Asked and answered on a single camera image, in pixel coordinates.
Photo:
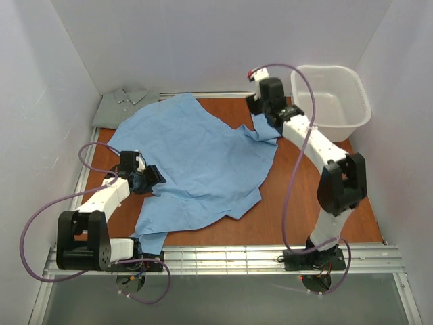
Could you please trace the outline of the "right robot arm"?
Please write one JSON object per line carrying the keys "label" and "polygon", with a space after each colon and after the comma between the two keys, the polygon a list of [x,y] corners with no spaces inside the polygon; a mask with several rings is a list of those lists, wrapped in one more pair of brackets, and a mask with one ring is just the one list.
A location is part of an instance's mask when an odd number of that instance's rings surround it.
{"label": "right robot arm", "polygon": [[248,79],[256,86],[255,93],[246,98],[249,111],[263,115],[320,173],[317,200],[321,209],[315,228],[304,249],[287,248],[280,261],[287,271],[346,269],[338,243],[348,217],[367,195],[364,157],[337,147],[299,107],[288,105],[280,79],[255,73],[250,73]]}

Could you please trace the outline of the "white plastic basket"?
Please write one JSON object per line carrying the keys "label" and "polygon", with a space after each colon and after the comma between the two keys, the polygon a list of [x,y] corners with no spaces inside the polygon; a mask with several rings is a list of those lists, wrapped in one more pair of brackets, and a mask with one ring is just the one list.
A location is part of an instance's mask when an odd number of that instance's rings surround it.
{"label": "white plastic basket", "polygon": [[359,75],[345,66],[302,65],[290,75],[292,103],[332,142],[343,142],[371,119]]}

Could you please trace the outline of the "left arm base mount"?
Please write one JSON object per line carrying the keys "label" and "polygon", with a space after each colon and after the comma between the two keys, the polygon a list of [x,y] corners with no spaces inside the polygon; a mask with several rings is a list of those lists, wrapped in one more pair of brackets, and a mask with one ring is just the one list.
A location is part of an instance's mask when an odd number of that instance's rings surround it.
{"label": "left arm base mount", "polygon": [[[147,261],[131,262],[131,259],[147,259]],[[164,251],[160,251],[158,255],[135,253],[127,263],[112,263],[111,269],[115,272],[161,272],[164,267],[157,260],[164,261]]]}

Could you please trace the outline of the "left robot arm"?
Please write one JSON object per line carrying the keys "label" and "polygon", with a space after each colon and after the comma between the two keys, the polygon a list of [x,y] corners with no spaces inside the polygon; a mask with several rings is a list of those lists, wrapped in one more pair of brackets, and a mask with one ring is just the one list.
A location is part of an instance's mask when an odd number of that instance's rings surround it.
{"label": "left robot arm", "polygon": [[156,165],[138,151],[122,151],[120,161],[104,177],[102,189],[74,211],[58,219],[56,263],[63,270],[107,271],[124,262],[124,269],[141,269],[143,253],[136,238],[113,238],[108,220],[131,194],[142,195],[166,180]]}

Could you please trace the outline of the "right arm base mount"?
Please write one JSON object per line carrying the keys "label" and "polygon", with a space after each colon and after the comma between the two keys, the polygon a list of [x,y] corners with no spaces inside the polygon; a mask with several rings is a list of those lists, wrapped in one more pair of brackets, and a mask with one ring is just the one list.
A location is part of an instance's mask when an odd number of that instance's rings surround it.
{"label": "right arm base mount", "polygon": [[290,254],[284,251],[283,255],[278,256],[277,262],[283,263],[286,271],[304,271],[304,270],[332,270],[344,271],[346,262],[342,249],[337,248],[332,252],[315,251],[307,255]]}

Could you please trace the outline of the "folded grey shirt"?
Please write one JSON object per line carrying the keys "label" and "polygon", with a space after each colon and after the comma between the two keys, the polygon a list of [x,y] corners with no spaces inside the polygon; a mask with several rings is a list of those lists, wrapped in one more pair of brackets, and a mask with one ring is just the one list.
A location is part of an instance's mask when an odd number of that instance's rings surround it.
{"label": "folded grey shirt", "polygon": [[123,88],[119,88],[102,95],[91,126],[117,129],[122,122],[131,118],[138,110],[159,100],[160,94],[158,92],[146,89],[125,91]]}

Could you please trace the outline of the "light blue long sleeve shirt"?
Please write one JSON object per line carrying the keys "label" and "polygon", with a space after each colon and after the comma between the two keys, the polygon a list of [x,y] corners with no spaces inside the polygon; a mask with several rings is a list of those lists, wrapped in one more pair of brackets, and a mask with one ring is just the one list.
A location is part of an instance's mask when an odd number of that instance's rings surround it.
{"label": "light blue long sleeve shirt", "polygon": [[135,225],[145,253],[158,254],[168,233],[241,218],[260,199],[278,132],[263,115],[252,129],[232,128],[189,94],[150,104],[120,124],[109,144],[139,151],[164,183],[153,187]]}

